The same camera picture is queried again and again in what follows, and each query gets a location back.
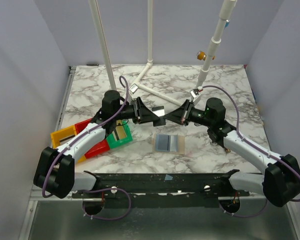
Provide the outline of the beige card holder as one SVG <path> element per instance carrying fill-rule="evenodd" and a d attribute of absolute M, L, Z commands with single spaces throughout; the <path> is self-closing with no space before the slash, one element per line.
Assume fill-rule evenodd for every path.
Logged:
<path fill-rule="evenodd" d="M 153 138 L 153 152 L 175 155 L 185 154 L 185 137 L 178 134 L 155 134 Z"/>

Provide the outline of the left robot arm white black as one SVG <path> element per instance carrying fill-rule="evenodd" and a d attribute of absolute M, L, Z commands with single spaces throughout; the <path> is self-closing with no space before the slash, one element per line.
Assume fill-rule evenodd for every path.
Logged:
<path fill-rule="evenodd" d="M 117 127 L 119 120 L 132 120 L 134 124 L 152 123 L 164 126 L 165 120 L 148 109 L 140 97 L 128 103 L 116 90 L 108 90 L 100 110 L 86 128 L 57 148 L 46 147 L 40 155 L 33 183 L 42 189 L 42 196 L 65 198 L 71 191 L 83 190 L 89 197 L 100 194 L 101 185 L 89 173 L 75 176 L 78 160 L 96 144 L 105 140 Z"/>

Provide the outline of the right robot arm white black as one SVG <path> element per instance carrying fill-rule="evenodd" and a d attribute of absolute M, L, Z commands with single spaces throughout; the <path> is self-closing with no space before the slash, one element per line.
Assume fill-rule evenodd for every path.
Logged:
<path fill-rule="evenodd" d="M 209 98 L 205 109 L 199 110 L 186 100 L 182 106 L 164 115 L 179 125 L 190 122 L 207 127 L 212 142 L 250 162 L 260 174 L 235 170 L 220 183 L 220 191 L 231 196 L 237 190 L 263 195 L 276 207 L 283 207 L 300 194 L 300 167 L 290 154 L 282 156 L 244 137 L 237 127 L 225 120 L 226 108 L 219 98 Z"/>

